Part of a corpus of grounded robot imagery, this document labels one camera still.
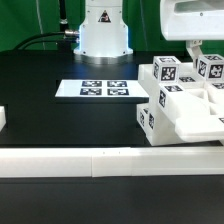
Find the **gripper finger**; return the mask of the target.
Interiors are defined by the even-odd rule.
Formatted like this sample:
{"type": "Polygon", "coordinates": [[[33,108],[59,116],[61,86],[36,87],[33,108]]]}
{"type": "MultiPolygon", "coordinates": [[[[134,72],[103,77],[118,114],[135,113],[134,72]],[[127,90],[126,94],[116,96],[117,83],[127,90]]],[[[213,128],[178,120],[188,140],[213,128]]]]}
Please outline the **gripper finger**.
{"type": "Polygon", "coordinates": [[[201,50],[202,41],[201,40],[187,40],[186,41],[186,50],[193,61],[193,67],[197,67],[198,57],[202,55],[201,50]]]}

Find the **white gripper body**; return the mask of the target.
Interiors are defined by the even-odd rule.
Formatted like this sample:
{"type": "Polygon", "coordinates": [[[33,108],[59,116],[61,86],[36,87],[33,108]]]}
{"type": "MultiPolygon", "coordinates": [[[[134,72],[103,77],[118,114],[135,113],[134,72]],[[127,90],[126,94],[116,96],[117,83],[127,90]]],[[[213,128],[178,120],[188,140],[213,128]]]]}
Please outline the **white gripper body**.
{"type": "Polygon", "coordinates": [[[224,0],[160,0],[166,40],[224,40],[224,0]]]}

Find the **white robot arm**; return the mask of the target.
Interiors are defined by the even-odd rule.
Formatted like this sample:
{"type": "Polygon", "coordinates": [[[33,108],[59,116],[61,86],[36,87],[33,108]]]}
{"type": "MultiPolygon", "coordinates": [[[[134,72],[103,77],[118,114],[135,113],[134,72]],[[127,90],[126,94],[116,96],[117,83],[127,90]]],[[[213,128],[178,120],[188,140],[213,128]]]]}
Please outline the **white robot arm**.
{"type": "MultiPolygon", "coordinates": [[[[85,0],[77,60],[117,64],[132,58],[123,0],[85,0]]],[[[168,41],[224,40],[224,0],[160,0],[160,28],[168,41]]]]}

